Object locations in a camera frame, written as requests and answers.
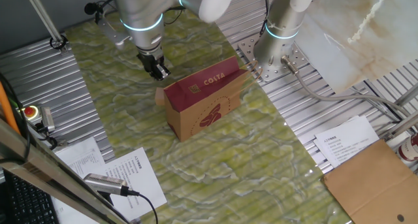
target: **emergency stop button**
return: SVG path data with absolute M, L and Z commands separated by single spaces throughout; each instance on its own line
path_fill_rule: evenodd
M 35 110 L 32 107 L 28 106 L 25 108 L 24 113 L 25 116 L 29 118 L 35 115 Z

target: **green marble tabletop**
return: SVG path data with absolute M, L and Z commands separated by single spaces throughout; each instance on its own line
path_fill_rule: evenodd
M 164 20 L 175 17 L 170 11 Z M 108 19 L 123 29 L 116 13 Z M 240 107 L 185 142 L 171 131 L 155 88 L 236 55 L 216 24 L 186 11 L 166 26 L 163 51 L 172 74 L 163 82 L 144 71 L 133 44 L 117 50 L 93 21 L 66 33 L 116 156 L 146 150 L 168 200 L 157 209 L 161 223 L 349 221 L 258 84 L 241 93 Z M 155 221 L 152 213 L 142 220 Z

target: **costa box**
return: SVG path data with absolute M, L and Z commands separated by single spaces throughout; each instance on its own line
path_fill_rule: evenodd
M 240 69 L 235 57 L 230 57 L 164 89 L 167 123 L 180 141 L 240 106 L 247 73 Z

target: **red box lid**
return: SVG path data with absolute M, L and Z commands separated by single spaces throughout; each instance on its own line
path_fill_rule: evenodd
M 230 57 L 164 89 L 173 109 L 181 112 L 225 87 L 246 70 L 240 69 L 236 57 Z

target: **marble surface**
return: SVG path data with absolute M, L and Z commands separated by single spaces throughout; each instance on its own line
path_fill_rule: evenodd
M 418 58 L 418 0 L 316 0 L 296 43 L 341 93 Z
M 165 21 L 175 16 L 168 12 Z M 123 29 L 117 14 L 108 18 Z M 143 70 L 132 44 L 116 50 L 94 22 L 66 33 L 116 156 L 146 150 L 168 200 L 157 209 L 160 223 L 349 221 L 257 84 L 241 93 L 241 106 L 185 142 L 171 131 L 155 88 L 236 55 L 215 24 L 185 12 L 166 26 L 163 51 L 172 74 L 164 82 Z M 155 221 L 151 213 L 142 220 Z

